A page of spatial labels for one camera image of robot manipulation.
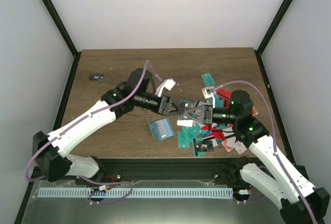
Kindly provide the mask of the black VIP card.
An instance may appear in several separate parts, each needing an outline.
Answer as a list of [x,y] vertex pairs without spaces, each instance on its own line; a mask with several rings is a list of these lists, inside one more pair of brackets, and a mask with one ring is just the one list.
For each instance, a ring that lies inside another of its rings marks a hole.
[[213,152],[213,142],[212,141],[195,141],[194,142],[194,154],[196,156],[202,156],[206,152]]

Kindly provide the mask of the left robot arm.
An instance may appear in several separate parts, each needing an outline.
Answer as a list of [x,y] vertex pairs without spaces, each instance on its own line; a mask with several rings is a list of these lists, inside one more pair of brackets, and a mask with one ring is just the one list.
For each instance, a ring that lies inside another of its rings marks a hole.
[[43,173],[43,178],[55,182],[64,176],[79,176],[99,185],[106,178],[106,172],[96,157],[81,157],[71,151],[83,140],[101,127],[110,124],[135,107],[149,110],[159,115],[182,114],[184,109],[172,97],[163,95],[170,91],[176,82],[163,80],[153,92],[147,92],[154,85],[153,75],[143,68],[133,71],[127,81],[119,83],[107,91],[85,113],[69,124],[45,134],[40,131],[33,136],[33,157]]

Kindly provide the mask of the blue leather card holder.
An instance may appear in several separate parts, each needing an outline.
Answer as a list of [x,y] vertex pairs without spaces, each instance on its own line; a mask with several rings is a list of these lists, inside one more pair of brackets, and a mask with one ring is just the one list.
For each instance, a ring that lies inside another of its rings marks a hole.
[[175,136],[175,131],[169,118],[164,118],[155,122],[148,118],[147,121],[152,137],[155,140],[164,141],[165,139]]

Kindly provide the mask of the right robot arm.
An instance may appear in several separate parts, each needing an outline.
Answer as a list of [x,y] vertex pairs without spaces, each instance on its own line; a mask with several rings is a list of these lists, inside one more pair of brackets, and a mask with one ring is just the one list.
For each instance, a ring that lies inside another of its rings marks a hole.
[[253,102],[246,91],[235,90],[227,108],[209,104],[184,108],[184,116],[198,123],[231,124],[237,141],[249,149],[267,168],[242,162],[230,170],[236,184],[252,185],[279,209],[285,223],[323,223],[330,195],[316,188],[286,158],[265,126],[253,116]]

